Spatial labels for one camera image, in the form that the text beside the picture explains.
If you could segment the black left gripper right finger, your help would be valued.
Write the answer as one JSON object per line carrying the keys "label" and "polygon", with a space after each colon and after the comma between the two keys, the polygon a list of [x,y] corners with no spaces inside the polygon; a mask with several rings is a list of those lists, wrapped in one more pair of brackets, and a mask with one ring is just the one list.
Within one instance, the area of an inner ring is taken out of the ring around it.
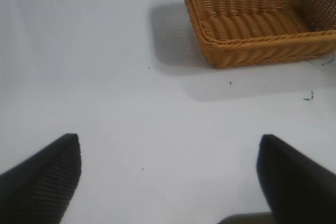
{"label": "black left gripper right finger", "polygon": [[267,134],[257,175],[276,223],[335,223],[335,173]]}

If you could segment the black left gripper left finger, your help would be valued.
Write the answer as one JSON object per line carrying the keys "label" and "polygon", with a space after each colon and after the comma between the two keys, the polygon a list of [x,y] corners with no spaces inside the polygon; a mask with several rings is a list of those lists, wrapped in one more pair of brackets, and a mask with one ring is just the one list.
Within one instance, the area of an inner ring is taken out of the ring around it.
{"label": "black left gripper left finger", "polygon": [[60,223],[80,176],[79,137],[67,133],[1,174],[1,223]]}

